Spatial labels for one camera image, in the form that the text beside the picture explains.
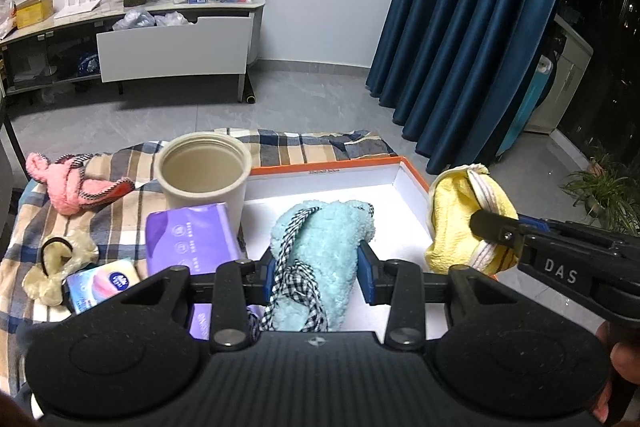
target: orange edge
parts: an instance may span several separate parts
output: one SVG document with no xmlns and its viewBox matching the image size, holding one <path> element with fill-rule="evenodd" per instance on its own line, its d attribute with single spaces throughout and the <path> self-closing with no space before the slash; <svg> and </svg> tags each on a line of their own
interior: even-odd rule
<svg viewBox="0 0 640 427">
<path fill-rule="evenodd" d="M 353 169 L 357 167 L 379 167 L 381 165 L 394 165 L 401 163 L 403 163 L 409 170 L 409 172 L 411 172 L 420 186 L 422 186 L 424 190 L 429 191 L 429 184 L 415 169 L 415 167 L 411 165 L 411 162 L 407 158 L 405 158 L 405 156 L 385 156 L 383 158 L 360 158 L 356 160 L 340 160 L 333 162 L 254 167 L 253 169 L 251 169 L 251 175 L 258 176 L 264 174 L 293 174 L 294 172 L 325 171 L 331 169 Z"/>
</svg>

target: beige cup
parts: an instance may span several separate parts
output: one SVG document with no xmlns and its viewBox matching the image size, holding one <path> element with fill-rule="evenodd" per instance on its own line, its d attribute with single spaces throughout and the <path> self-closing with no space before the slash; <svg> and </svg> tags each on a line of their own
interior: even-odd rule
<svg viewBox="0 0 640 427">
<path fill-rule="evenodd" d="M 169 208 L 226 203 L 229 225 L 238 233 L 251 166 L 249 149 L 240 140 L 194 132 L 161 150 L 156 176 Z"/>
</svg>

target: open drawer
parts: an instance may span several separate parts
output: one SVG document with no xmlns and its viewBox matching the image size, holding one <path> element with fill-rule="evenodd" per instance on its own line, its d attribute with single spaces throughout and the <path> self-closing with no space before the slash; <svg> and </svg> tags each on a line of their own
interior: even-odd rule
<svg viewBox="0 0 640 427">
<path fill-rule="evenodd" d="M 192 74 L 244 74 L 250 17 L 200 17 L 195 24 L 98 34 L 103 82 Z"/>
</svg>

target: ribbed black surface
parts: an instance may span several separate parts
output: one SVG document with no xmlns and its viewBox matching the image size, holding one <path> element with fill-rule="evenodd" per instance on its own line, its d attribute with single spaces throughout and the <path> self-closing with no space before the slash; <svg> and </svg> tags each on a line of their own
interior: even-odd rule
<svg viewBox="0 0 640 427">
<path fill-rule="evenodd" d="M 470 427 L 517 425 L 456 402 L 422 357 L 390 351 L 373 333 L 263 333 L 212 357 L 192 387 L 160 410 L 103 427 Z M 49 418 L 48 425 L 90 425 Z M 597 426 L 588 413 L 536 425 Z"/>
</svg>

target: white appliance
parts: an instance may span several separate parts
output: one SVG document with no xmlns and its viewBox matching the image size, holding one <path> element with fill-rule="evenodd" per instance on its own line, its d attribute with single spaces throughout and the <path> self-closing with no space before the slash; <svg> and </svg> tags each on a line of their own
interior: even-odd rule
<svg viewBox="0 0 640 427">
<path fill-rule="evenodd" d="M 529 132 L 551 134 L 551 131 L 558 127 L 593 55 L 593 48 L 564 19 L 556 15 L 554 21 L 566 36 L 566 42 L 562 54 L 558 57 L 558 71 L 554 84 L 545 101 L 531 114 L 524 128 Z"/>
</svg>

